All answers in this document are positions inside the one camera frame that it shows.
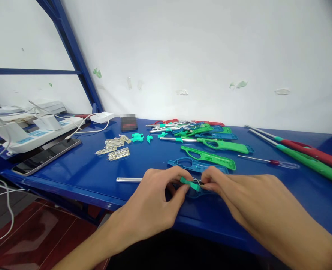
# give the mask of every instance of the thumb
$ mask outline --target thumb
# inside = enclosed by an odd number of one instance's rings
[[[172,199],[169,201],[169,207],[171,211],[176,212],[176,215],[178,211],[180,210],[182,204],[185,201],[185,195],[188,192],[188,189],[190,188],[189,185],[182,185],[175,193],[175,195],[172,197]]]

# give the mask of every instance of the screwdriver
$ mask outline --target screwdriver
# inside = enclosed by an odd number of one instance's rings
[[[273,159],[270,159],[270,160],[257,159],[257,158],[254,158],[254,157],[246,157],[246,156],[241,156],[241,155],[238,155],[238,156],[243,157],[243,158],[256,159],[256,160],[270,162],[270,164],[272,164],[272,165],[280,166],[280,167],[283,167],[283,168],[289,168],[289,169],[299,169],[300,168],[300,165],[290,163],[290,162],[277,161],[277,160],[273,160]]]

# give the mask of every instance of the metal parts pile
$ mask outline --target metal parts pile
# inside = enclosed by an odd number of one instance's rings
[[[127,138],[125,135],[120,135],[119,134],[119,138],[114,138],[114,139],[107,139],[105,141],[105,149],[101,149],[99,151],[96,152],[96,155],[100,156],[100,155],[104,155],[104,154],[108,154],[109,157],[109,161],[113,161],[116,159],[120,159],[123,158],[125,156],[129,156],[130,155],[130,151],[129,148],[126,147],[124,149],[120,149],[117,150],[118,147],[123,147],[126,143],[131,143],[131,140],[129,138]]]

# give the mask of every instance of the peeling wall paint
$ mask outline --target peeling wall paint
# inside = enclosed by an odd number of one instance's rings
[[[288,95],[291,91],[288,88],[280,88],[275,91],[276,95]]]

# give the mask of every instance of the red lighter handle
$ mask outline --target red lighter handle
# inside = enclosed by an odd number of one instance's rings
[[[195,122],[195,123],[205,122],[205,123],[210,124],[210,126],[225,126],[224,123],[221,123],[221,122],[207,122],[207,121],[196,121],[196,120],[192,120],[192,122]]]
[[[320,150],[317,150],[316,148],[313,148],[312,146],[300,143],[300,142],[294,142],[289,140],[282,140],[282,144],[298,151],[301,153],[304,153],[306,155],[309,155],[310,157],[313,157],[314,159],[317,159],[323,163],[326,163],[330,166],[332,166],[332,156],[329,154],[326,154]]]
[[[171,120],[166,120],[166,121],[159,120],[159,121],[153,123],[153,125],[168,124],[170,122],[178,122],[178,119],[171,119]]]

